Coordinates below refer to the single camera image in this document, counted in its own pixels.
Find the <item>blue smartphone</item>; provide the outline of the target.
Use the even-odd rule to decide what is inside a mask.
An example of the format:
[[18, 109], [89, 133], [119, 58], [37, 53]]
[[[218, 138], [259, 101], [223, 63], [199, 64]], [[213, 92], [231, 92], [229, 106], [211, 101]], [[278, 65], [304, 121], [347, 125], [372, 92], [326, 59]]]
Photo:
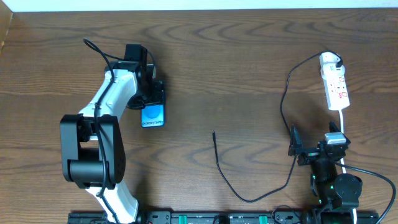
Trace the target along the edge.
[[143, 128], [160, 127], [164, 123], [164, 105], [146, 106], [141, 110], [141, 126]]

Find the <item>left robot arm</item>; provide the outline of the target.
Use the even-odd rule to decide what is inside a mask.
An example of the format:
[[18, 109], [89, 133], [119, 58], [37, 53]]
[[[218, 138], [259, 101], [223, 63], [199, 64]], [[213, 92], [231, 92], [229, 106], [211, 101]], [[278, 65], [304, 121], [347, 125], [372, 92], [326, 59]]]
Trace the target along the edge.
[[69, 223], [147, 223], [125, 181], [126, 154], [119, 122], [125, 109], [141, 112], [141, 126], [165, 124], [165, 85], [156, 78], [153, 55], [141, 44], [127, 44], [124, 57], [84, 43], [105, 60], [104, 82], [77, 114], [60, 120], [62, 170], [66, 181], [94, 196], [102, 212], [71, 212]]

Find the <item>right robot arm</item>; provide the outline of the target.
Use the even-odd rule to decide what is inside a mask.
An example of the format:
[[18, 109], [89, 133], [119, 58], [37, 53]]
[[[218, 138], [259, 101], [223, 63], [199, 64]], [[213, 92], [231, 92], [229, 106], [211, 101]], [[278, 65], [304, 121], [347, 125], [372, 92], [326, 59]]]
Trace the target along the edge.
[[320, 204], [303, 214], [304, 223], [354, 222], [352, 210], [358, 208], [363, 182], [352, 174], [339, 174], [336, 165], [344, 158], [351, 141], [329, 122], [329, 132], [315, 147], [305, 147], [298, 129], [290, 129], [288, 155], [300, 166], [310, 166], [313, 193]]

